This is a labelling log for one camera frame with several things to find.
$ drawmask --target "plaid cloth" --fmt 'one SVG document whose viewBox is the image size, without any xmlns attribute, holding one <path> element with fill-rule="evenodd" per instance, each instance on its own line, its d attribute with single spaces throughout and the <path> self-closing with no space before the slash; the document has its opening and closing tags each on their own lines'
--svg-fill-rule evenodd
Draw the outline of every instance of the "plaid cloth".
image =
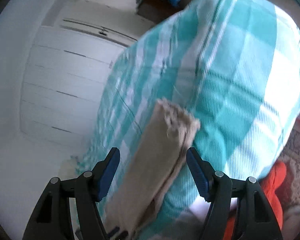
<svg viewBox="0 0 300 240">
<path fill-rule="evenodd" d="M 215 170 L 236 179 L 264 177 L 300 112 L 300 30 L 266 0 L 194 0 L 126 49 L 108 78 L 91 147 L 77 168 L 91 170 L 111 147 L 120 149 L 108 196 L 98 203 L 102 218 L 157 98 L 200 119 L 193 146 Z M 159 234 L 197 196 L 185 165 L 139 239 Z"/>
</svg>

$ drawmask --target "orange-red fabric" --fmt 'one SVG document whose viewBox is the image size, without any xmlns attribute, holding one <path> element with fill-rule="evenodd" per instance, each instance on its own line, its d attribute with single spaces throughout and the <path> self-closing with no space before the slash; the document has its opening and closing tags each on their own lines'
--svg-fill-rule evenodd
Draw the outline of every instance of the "orange-red fabric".
<svg viewBox="0 0 300 240">
<path fill-rule="evenodd" d="M 286 165 L 282 161 L 277 161 L 268 176 L 260 183 L 263 192 L 265 193 L 275 217 L 277 218 L 280 229 L 282 228 L 283 223 L 283 212 L 280 201 L 275 194 L 275 190 L 282 184 L 286 176 Z M 232 216 L 228 219 L 227 227 L 223 240 L 231 240 L 232 232 L 234 229 L 234 220 L 235 217 Z"/>
</svg>

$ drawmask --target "blue gripper pad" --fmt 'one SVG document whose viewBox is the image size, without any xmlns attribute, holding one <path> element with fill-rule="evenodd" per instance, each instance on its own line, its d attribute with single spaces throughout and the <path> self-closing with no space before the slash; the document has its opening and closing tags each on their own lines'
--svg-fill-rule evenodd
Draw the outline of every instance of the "blue gripper pad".
<svg viewBox="0 0 300 240">
<path fill-rule="evenodd" d="M 103 162 L 107 162 L 107 164 L 104 168 L 103 174 L 98 181 L 98 199 L 100 201 L 108 194 L 111 182 L 113 180 L 115 172 L 117 171 L 120 162 L 119 149 L 113 147 Z"/>
<path fill-rule="evenodd" d="M 205 201 L 210 202 L 213 186 L 212 173 L 214 173 L 214 169 L 212 168 L 210 163 L 205 162 L 200 158 L 197 150 L 193 147 L 187 150 L 186 161 L 194 179 L 195 185 L 197 186 L 199 195 L 203 197 Z"/>
</svg>

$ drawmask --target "beige towel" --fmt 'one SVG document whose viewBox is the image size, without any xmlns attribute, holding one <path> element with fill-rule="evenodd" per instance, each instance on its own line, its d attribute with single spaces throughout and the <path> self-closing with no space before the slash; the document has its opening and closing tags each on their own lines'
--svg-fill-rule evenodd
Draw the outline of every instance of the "beige towel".
<svg viewBox="0 0 300 240">
<path fill-rule="evenodd" d="M 199 128 L 199 120 L 185 110 L 157 100 L 123 182 L 106 205 L 106 232 L 118 226 L 114 237 L 127 231 L 134 238 L 156 218 Z"/>
</svg>

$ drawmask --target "silver screw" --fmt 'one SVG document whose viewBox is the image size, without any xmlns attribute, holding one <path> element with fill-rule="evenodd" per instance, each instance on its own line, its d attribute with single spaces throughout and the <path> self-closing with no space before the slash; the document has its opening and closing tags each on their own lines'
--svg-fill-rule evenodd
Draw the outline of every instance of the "silver screw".
<svg viewBox="0 0 300 240">
<path fill-rule="evenodd" d="M 249 177 L 249 181 L 251 183 L 256 183 L 257 182 L 256 178 L 254 178 L 254 177 Z"/>
<path fill-rule="evenodd" d="M 52 179 L 50 179 L 50 182 L 52 184 L 56 184 L 58 181 L 59 181 L 59 178 L 57 178 L 57 177 L 53 177 Z"/>
<path fill-rule="evenodd" d="M 216 175 L 217 177 L 222 177 L 223 175 L 224 175 L 224 173 L 222 172 L 222 171 L 216 171 L 215 173 L 214 173 L 214 175 Z"/>
<path fill-rule="evenodd" d="M 92 176 L 92 172 L 91 172 L 91 171 L 86 171 L 86 172 L 83 174 L 83 176 L 84 176 L 85 178 L 91 177 L 91 176 Z"/>
</svg>

